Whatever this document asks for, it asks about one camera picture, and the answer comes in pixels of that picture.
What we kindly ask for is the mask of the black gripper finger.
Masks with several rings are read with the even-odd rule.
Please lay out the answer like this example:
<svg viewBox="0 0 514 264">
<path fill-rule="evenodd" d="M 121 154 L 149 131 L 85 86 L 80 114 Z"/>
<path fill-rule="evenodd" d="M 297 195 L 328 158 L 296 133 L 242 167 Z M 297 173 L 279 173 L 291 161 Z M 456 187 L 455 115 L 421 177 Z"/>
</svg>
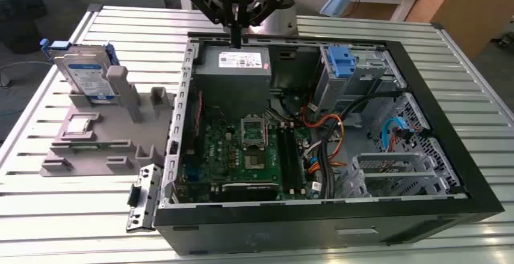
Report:
<svg viewBox="0 0 514 264">
<path fill-rule="evenodd" d="M 230 47 L 236 48 L 236 20 L 232 4 L 218 0 L 189 0 L 213 24 L 228 28 Z"/>
<path fill-rule="evenodd" d="M 284 6 L 285 0 L 265 0 L 256 7 L 249 8 L 248 1 L 237 4 L 236 11 L 236 48 L 241 46 L 241 32 L 249 26 L 257 26 L 271 15 L 271 13 Z"/>
</svg>

